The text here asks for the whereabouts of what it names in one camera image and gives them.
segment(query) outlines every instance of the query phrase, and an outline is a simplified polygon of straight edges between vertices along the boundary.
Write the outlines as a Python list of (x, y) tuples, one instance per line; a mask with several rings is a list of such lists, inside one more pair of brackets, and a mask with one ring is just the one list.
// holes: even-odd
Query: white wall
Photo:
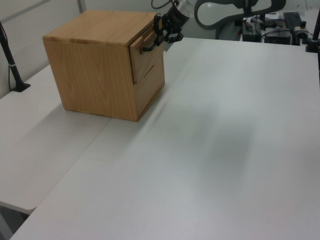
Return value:
[[(167, 0), (154, 0), (154, 5), (160, 6)], [(136, 11), (136, 12), (160, 12), (165, 14), (171, 7), (155, 10), (151, 7), (151, 0), (81, 0), (82, 5), (86, 9), (95, 10), (120, 10), (120, 11)], [(190, 19), (183, 27), (182, 33), (187, 38), (215, 39), (214, 30), (204, 30), (197, 24), (196, 20)]]
[[(3, 24), (9, 47), (23, 81), (49, 64), (42, 36), (77, 15), (79, 15), (77, 0), (50, 0)], [(11, 79), (11, 87), (14, 87), (12, 74)], [(0, 98), (8, 92), (8, 62), (0, 47)]]

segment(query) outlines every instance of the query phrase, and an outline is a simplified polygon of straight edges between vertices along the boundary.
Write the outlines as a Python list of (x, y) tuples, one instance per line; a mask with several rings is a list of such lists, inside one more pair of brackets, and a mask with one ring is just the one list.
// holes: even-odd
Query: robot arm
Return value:
[(198, 0), (193, 3), (197, 23), (207, 30), (235, 19), (320, 8), (318, 0)]
[(213, 30), (230, 21), (273, 12), (296, 12), (320, 9), (319, 0), (170, 0), (172, 7), (154, 18), (154, 31), (157, 38), (151, 47), (143, 51), (152, 51), (163, 41), (168, 43), (181, 41), (183, 25), (195, 17), (197, 23), (206, 30)]

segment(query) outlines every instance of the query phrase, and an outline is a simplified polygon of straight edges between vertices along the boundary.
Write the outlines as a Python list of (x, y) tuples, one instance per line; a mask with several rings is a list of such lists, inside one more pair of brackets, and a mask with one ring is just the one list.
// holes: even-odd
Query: wooden panel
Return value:
[(144, 112), (158, 90), (163, 87), (164, 83), (165, 73), (163, 57), (160, 56), (147, 75), (139, 81), (138, 84), (133, 86), (139, 116)]
[(155, 65), (165, 50), (165, 45), (162, 43), (152, 51), (142, 51), (142, 47), (151, 46), (153, 44), (156, 36), (157, 35), (153, 31), (153, 26), (151, 26), (130, 46), (134, 84), (137, 84), (146, 76), (151, 67)]
[(44, 41), (66, 110), (136, 121), (129, 49)]
[(43, 36), (43, 40), (128, 47), (153, 24), (155, 15), (154, 12), (87, 10)]

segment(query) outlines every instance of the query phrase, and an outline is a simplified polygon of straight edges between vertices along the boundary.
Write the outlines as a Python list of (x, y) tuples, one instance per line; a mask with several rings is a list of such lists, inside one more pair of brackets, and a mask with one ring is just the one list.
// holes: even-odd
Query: black stand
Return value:
[(4, 51), (4, 55), (8, 61), (11, 72), (12, 72), (14, 79), (15, 79), (15, 88), (13, 88), (12, 91), (21, 93), (24, 90), (26, 90), (27, 88), (29, 88), (30, 84), (24, 83), (21, 80), (18, 68), (16, 66), (14, 58), (12, 57), (12, 54), (11, 54), (11, 51), (10, 51), (10, 48), (8, 45), (8, 40), (7, 40), (7, 37), (6, 37), (6, 34), (4, 32), (4, 28), (1, 24), (1, 22), (0, 22), (0, 43), (1, 43), (2, 49)]
[(319, 53), (320, 42), (318, 40), (320, 33), (320, 10), (318, 14), (318, 18), (316, 20), (314, 33), (312, 39), (308, 40), (307, 46), (305, 47), (305, 51), (308, 53)]

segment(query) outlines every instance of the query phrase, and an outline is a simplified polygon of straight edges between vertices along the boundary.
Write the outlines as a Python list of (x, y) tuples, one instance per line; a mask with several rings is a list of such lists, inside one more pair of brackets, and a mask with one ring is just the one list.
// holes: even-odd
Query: electronic device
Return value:
[(291, 44), (291, 33), (287, 28), (266, 28), (265, 29), (264, 43), (266, 44)]
[(244, 22), (242, 24), (242, 41), (261, 43), (261, 26), (258, 22)]
[(291, 32), (301, 25), (301, 17), (297, 12), (285, 12), (283, 14), (285, 25)]

